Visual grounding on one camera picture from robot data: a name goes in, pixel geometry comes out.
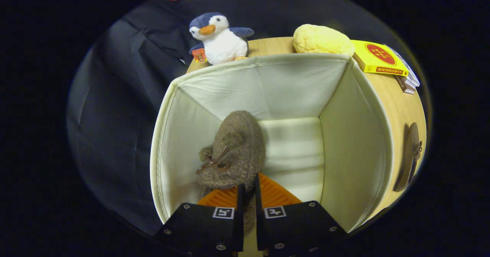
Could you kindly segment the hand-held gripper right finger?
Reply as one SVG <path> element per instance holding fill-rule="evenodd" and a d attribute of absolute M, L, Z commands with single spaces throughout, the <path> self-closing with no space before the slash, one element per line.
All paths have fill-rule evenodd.
<path fill-rule="evenodd" d="M 348 233 L 315 200 L 301 201 L 265 174 L 255 177 L 256 238 L 265 256 L 326 256 Z"/>

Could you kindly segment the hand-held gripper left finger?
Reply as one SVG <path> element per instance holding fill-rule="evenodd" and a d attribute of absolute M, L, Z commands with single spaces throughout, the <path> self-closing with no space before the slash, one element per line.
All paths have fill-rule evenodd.
<path fill-rule="evenodd" d="M 236 257 L 243 251 L 244 184 L 235 191 L 233 208 L 182 203 L 155 241 L 181 257 Z"/>

